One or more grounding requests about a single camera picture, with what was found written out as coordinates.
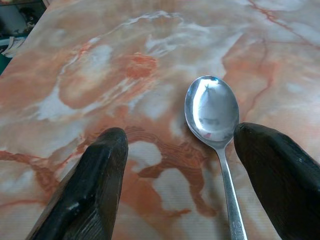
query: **marble pattern surface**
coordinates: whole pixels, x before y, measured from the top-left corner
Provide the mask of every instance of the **marble pattern surface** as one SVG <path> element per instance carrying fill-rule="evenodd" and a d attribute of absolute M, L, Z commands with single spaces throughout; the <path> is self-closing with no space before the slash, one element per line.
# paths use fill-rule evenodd
<path fill-rule="evenodd" d="M 184 98 L 224 79 L 240 120 L 320 159 L 318 0 L 55 0 L 0 78 L 0 239 L 24 239 L 104 129 L 129 156 L 114 240 L 227 240 L 220 166 L 187 128 Z M 278 240 L 233 145 L 250 240 Z"/>

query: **spoon bowl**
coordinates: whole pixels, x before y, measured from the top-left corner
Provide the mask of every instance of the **spoon bowl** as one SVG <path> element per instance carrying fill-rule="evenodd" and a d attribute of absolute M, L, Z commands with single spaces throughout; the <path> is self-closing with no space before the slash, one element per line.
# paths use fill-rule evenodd
<path fill-rule="evenodd" d="M 232 240 L 247 240 L 226 159 L 226 146 L 239 123 L 239 107 L 231 88 L 214 76 L 201 76 L 189 87 L 184 102 L 186 122 L 193 134 L 212 147 L 220 161 Z"/>

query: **table surface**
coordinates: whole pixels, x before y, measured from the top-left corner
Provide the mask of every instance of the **table surface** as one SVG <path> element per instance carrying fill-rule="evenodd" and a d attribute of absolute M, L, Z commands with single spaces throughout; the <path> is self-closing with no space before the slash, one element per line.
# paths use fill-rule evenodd
<path fill-rule="evenodd" d="M 320 159 L 319 12 L 317 0 L 54 1 L 0 79 L 0 239 L 26 237 L 109 127 L 129 139 L 114 240 L 229 239 L 219 162 L 187 128 L 186 91 L 224 79 L 240 121 Z M 248 238 L 279 239 L 232 143 L 227 157 Z"/>

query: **spoon handle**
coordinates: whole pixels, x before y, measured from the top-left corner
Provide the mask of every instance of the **spoon handle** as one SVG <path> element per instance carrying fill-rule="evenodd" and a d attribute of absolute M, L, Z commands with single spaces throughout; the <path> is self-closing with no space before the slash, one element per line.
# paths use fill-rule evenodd
<path fill-rule="evenodd" d="M 231 240 L 248 240 L 244 223 L 241 217 L 234 184 L 232 182 L 229 166 L 227 163 L 225 149 L 217 149 L 216 153 L 218 154 L 222 170 Z"/>

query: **metal spoon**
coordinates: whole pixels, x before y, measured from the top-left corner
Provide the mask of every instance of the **metal spoon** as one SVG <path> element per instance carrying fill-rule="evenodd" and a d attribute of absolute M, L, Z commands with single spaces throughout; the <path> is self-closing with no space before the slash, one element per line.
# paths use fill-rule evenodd
<path fill-rule="evenodd" d="M 232 240 L 247 240 L 235 188 L 226 159 L 226 146 L 239 123 L 239 107 L 231 88 L 214 76 L 201 76 L 189 87 L 184 113 L 193 134 L 212 147 L 220 160 Z"/>

